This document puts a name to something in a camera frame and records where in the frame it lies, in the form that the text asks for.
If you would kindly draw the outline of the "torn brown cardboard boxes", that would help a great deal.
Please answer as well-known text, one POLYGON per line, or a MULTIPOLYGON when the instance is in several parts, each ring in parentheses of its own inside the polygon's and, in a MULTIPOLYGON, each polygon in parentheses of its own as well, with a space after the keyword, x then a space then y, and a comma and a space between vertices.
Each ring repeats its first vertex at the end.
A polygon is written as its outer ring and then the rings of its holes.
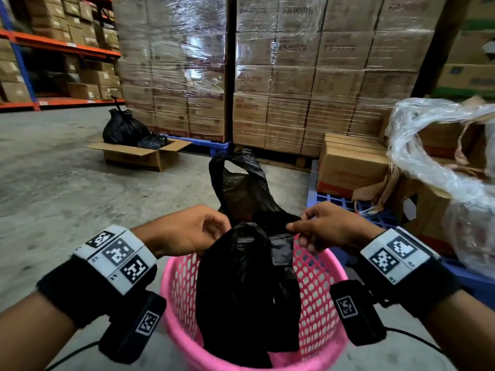
MULTIPOLYGON (((469 149, 474 132, 468 131, 472 121, 434 121, 417 132, 413 143, 419 144, 426 155, 442 167, 477 176, 476 168, 470 168, 463 149, 469 149)), ((400 224, 420 240, 429 243, 439 254, 454 257, 442 228, 442 219, 451 196, 438 186, 425 183, 405 173, 405 169, 389 163, 382 182, 361 187, 352 192, 352 201, 370 201, 371 213, 383 211, 388 201, 400 224)))

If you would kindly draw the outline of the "orange and blue shelf rack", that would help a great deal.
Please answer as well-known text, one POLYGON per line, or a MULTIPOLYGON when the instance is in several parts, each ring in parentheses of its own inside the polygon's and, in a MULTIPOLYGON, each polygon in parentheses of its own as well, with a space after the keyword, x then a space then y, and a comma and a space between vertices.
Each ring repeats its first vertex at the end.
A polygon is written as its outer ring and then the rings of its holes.
POLYGON ((3 0, 0 0, 0 21, 3 28, 0 29, 0 38, 9 41, 13 52, 16 56, 22 78, 25 80, 27 90, 30 96, 29 102, 3 103, 0 105, 0 111, 43 111, 51 108, 77 108, 86 106, 108 106, 112 105, 112 100, 84 100, 70 97, 41 97, 35 95, 32 83, 29 78, 28 70, 22 57, 21 47, 33 49, 42 49, 55 51, 64 54, 77 55, 80 59, 93 57, 95 59, 108 59, 116 61, 121 57, 120 52, 106 50, 102 48, 78 45, 75 43, 65 43, 49 37, 32 35, 24 32, 15 31, 13 23, 3 0))

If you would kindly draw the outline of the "wide wrapped cardboard box stack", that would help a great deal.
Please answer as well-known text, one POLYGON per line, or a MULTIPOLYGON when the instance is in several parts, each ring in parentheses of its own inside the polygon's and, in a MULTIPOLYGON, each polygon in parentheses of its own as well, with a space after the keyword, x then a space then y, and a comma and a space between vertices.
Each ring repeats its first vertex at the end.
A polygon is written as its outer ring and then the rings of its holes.
POLYGON ((317 156, 411 96, 446 0, 237 0, 233 143, 317 156))

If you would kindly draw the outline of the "wooden pallet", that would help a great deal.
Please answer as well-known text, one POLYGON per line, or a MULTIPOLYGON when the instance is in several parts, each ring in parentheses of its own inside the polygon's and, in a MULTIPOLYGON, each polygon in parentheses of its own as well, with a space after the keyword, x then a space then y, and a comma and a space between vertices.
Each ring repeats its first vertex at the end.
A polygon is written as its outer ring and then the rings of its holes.
POLYGON ((300 172, 310 172, 313 164, 313 157, 286 153, 280 151, 272 151, 251 146, 235 144, 234 151, 242 149, 251 149, 261 164, 275 166, 279 168, 287 168, 300 172))

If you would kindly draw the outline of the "black plastic bag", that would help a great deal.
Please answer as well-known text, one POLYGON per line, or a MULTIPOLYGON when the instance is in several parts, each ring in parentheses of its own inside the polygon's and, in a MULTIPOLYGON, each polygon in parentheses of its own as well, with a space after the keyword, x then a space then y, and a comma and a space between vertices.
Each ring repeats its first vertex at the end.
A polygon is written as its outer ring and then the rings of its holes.
POLYGON ((270 369, 272 353, 300 349, 295 234, 287 224, 301 218, 275 202, 251 149, 218 153, 208 168, 232 228, 199 263, 195 317, 203 346, 230 364, 270 369))

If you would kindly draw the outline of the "small black trash bag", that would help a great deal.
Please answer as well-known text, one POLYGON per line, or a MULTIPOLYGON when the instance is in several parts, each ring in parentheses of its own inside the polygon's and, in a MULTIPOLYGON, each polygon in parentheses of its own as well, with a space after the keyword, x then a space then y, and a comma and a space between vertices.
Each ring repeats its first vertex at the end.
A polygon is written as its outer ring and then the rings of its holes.
POLYGON ((156 133, 151 133, 148 136, 142 138, 136 144, 136 147, 143 149, 158 150, 165 147, 168 144, 169 142, 166 136, 162 136, 156 133))

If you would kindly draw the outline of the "person's left forearm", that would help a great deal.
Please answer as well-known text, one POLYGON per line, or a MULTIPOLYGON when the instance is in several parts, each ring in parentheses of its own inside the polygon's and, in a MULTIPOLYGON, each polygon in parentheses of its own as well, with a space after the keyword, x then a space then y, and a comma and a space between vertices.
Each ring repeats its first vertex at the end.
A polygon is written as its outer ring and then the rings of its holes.
POLYGON ((78 331, 35 291, 0 312, 0 371, 44 371, 78 331))

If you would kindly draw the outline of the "person's left hand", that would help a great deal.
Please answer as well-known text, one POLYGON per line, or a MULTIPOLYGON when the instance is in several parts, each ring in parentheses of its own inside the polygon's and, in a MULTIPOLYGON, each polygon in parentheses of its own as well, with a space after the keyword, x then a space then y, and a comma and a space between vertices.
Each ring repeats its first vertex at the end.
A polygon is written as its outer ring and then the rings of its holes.
POLYGON ((195 205, 165 216, 156 218, 131 229, 153 255, 178 257, 201 254, 195 251, 195 205))

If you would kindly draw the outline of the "person's right hand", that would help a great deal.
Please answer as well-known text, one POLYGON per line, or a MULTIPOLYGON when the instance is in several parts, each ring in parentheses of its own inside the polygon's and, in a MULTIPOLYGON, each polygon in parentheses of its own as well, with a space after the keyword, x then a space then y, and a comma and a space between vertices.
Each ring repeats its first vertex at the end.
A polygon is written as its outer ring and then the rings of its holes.
POLYGON ((326 238, 329 248, 338 247, 347 254, 357 255, 372 240, 385 230, 359 214, 350 212, 328 201, 314 206, 326 206, 329 209, 326 238))

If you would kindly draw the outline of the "narrow wrapped cardboard box stack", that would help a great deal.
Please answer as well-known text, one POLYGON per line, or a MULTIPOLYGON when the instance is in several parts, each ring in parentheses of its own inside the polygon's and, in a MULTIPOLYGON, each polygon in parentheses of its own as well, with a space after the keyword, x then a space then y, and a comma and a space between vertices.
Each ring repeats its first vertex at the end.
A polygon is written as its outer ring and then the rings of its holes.
POLYGON ((123 96, 172 137, 227 141, 228 0, 113 0, 123 96))

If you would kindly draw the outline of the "clear plastic stretch wrap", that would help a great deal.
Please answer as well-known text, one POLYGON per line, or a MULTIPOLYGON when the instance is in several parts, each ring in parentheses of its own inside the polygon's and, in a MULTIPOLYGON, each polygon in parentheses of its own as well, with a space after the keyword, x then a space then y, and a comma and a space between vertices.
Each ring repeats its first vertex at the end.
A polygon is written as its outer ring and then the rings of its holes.
POLYGON ((495 280, 495 103, 474 96, 463 103, 408 98, 394 106, 387 126, 387 156, 403 173, 449 194, 443 229, 460 262, 495 280), (489 182, 442 166, 424 149, 419 132, 427 126, 488 126, 485 174, 489 182))

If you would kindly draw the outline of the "person's right forearm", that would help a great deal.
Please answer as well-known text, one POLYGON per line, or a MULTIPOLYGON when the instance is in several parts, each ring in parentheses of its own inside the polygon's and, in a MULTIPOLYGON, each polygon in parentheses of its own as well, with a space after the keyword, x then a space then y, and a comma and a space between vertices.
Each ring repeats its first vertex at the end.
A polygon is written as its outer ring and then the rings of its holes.
POLYGON ((421 320, 458 371, 495 371, 495 311, 460 290, 421 320))

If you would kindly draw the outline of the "small blue plastic pallet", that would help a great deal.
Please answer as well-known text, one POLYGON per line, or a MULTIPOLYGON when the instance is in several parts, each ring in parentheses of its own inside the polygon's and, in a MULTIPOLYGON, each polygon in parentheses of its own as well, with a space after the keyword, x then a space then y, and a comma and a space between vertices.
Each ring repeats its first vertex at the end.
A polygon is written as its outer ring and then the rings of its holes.
POLYGON ((189 137, 175 137, 175 136, 169 136, 167 134, 163 134, 163 135, 166 136, 167 138, 184 140, 186 142, 190 142, 193 145, 208 148, 208 152, 209 152, 209 155, 211 157, 215 156, 219 152, 227 153, 227 152, 231 151, 232 147, 233 147, 232 141, 215 142, 215 141, 206 140, 206 139, 189 138, 189 137))

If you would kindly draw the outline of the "large blue plastic pallet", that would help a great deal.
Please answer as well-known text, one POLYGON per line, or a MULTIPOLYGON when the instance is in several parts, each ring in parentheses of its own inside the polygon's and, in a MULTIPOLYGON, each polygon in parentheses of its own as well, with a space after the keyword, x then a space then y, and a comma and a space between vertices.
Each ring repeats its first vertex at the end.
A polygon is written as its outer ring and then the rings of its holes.
MULTIPOLYGON (((354 203, 350 199, 339 197, 337 195, 326 194, 317 191, 318 180, 318 160, 312 160, 309 187, 306 206, 311 207, 321 202, 330 202, 342 207, 348 211, 354 211, 354 203)), ((391 211, 385 210, 378 214, 369 215, 366 217, 370 222, 384 229, 394 228, 398 225, 397 220, 392 215, 391 211)), ((453 272, 462 287, 473 297, 495 310, 495 280, 483 275, 474 273, 465 268, 461 262, 442 257, 442 263, 451 272, 453 272)))

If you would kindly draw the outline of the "white marker block wrist tracker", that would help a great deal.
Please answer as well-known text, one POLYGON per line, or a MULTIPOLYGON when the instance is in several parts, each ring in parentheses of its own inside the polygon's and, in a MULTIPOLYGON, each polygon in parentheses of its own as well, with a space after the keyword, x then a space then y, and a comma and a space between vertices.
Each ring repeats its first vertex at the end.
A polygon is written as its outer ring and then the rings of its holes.
POLYGON ((131 230, 114 224, 72 255, 89 264, 123 296, 157 264, 157 258, 131 230))
POLYGON ((438 253, 400 226, 381 233, 360 255, 392 285, 430 259, 441 260, 438 253))

